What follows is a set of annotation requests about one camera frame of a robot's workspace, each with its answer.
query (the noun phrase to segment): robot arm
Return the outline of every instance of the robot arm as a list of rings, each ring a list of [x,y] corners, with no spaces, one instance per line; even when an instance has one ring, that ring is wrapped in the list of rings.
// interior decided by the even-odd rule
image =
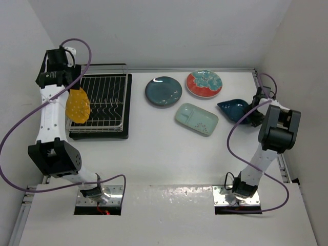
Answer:
[[[72,48],[60,47],[46,52],[41,68],[43,71],[40,71],[36,80],[42,103],[72,83],[72,77],[80,75],[80,66],[73,67],[67,53],[75,60],[75,49]],[[42,108],[36,144],[28,147],[28,154],[44,175],[63,178],[72,183],[81,182],[83,184],[79,188],[84,197],[96,202],[107,202],[110,196],[104,193],[100,184],[84,184],[100,181],[100,177],[82,166],[79,151],[67,142],[65,109],[68,95],[69,92],[65,92]]]
[[[257,104],[267,100],[262,98]],[[275,100],[260,107],[258,111],[265,117],[258,136],[259,146],[251,164],[265,172],[278,154],[294,146],[301,113],[285,108]],[[232,193],[242,199],[252,197],[257,191],[263,172],[251,166],[244,168],[233,182]]]

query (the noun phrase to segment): round plate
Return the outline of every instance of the round plate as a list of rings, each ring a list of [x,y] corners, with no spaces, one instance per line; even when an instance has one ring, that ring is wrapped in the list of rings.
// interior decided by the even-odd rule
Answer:
[[[222,80],[209,70],[196,70],[187,77],[187,88],[196,96],[210,98],[222,89]]]
[[[147,99],[157,106],[169,106],[176,103],[182,95],[182,87],[171,77],[152,79],[145,89]]]

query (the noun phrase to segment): dark blue plate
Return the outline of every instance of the dark blue plate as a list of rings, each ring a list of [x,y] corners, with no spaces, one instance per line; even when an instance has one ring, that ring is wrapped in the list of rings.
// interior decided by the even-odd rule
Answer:
[[[248,106],[248,103],[242,99],[233,99],[230,101],[223,101],[217,104],[222,112],[233,122],[238,122],[244,115],[244,109]],[[249,124],[251,121],[244,119],[240,124]]]
[[[152,79],[145,89],[147,99],[161,107],[176,103],[182,95],[182,87],[178,81],[171,77],[158,77]]]

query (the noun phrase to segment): wall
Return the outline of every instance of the wall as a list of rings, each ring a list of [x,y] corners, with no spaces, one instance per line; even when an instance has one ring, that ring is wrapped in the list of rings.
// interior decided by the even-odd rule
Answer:
[[[29,2],[55,45],[68,37],[83,38],[94,63],[255,67],[291,0]],[[83,52],[77,61],[86,60]]]
[[[53,48],[45,30],[25,0],[0,2],[0,138],[26,113],[39,105],[35,84],[46,49]],[[39,115],[33,116],[8,139],[1,155],[7,177],[26,187],[42,176],[27,155],[34,143]],[[0,180],[0,245],[7,245],[19,212],[23,192]]]
[[[278,100],[302,113],[297,141],[286,152],[319,245],[328,245],[328,1],[294,0],[270,47],[262,71],[278,82]]]

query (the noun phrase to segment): leaf-shaped blue dish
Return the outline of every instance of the leaf-shaped blue dish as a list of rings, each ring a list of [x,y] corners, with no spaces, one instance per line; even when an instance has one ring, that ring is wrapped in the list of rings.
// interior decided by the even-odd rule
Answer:
[[[230,101],[223,101],[217,104],[222,112],[233,122],[238,122],[244,115],[244,109],[248,106],[248,103],[242,99],[233,99]],[[251,123],[250,119],[244,119],[241,124]]]

